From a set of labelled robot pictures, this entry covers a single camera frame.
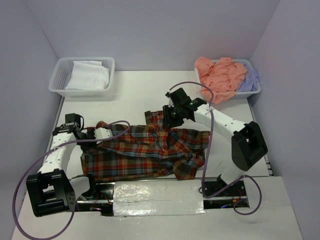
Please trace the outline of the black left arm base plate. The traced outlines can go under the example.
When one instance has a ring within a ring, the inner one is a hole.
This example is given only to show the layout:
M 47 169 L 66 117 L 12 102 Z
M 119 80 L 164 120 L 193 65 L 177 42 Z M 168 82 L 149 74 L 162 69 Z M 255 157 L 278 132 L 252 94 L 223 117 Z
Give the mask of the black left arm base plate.
M 76 212 L 99 212 L 102 216 L 114 215 L 114 188 L 113 182 L 96 182 L 91 174 L 82 175 L 89 180 L 89 190 L 77 199 Z

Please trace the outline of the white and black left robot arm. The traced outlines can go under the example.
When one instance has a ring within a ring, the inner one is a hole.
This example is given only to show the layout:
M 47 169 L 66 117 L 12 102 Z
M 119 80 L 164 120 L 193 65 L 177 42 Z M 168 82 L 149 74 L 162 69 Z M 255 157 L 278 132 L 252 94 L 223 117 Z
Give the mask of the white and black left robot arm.
M 78 140 L 93 140 L 95 134 L 84 133 L 84 118 L 76 113 L 65 115 L 65 123 L 52 132 L 52 153 L 36 174 L 29 175 L 26 187 L 33 213 L 43 217 L 61 212 L 72 212 L 76 208 L 77 199 L 82 195 L 93 199 L 98 194 L 98 186 L 92 174 L 81 173 L 68 178 L 67 167 L 74 148 L 92 147 L 94 142 Z

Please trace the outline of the plaid flannel long sleeve shirt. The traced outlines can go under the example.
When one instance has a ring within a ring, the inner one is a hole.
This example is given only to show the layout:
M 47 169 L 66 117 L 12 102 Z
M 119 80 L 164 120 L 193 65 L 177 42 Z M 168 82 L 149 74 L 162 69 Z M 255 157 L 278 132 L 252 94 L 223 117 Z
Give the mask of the plaid flannel long sleeve shirt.
M 163 127 L 164 114 L 147 111 L 145 125 L 107 125 L 116 139 L 102 141 L 80 157 L 84 174 L 97 182 L 129 181 L 174 175 L 178 180 L 193 180 L 205 163 L 209 131 Z

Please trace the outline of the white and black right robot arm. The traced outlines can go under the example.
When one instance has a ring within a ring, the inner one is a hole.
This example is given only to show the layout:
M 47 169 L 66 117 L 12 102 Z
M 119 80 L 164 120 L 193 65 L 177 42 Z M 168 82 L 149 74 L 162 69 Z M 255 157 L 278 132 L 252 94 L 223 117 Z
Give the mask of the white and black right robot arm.
M 191 120 L 216 131 L 231 144 L 232 163 L 219 175 L 217 190 L 228 196 L 235 189 L 233 181 L 249 171 L 268 153 L 260 126 L 231 118 L 210 106 L 201 98 L 191 99 L 183 88 L 166 93 L 169 104 L 162 107 L 165 128 L 180 127 L 184 120 Z

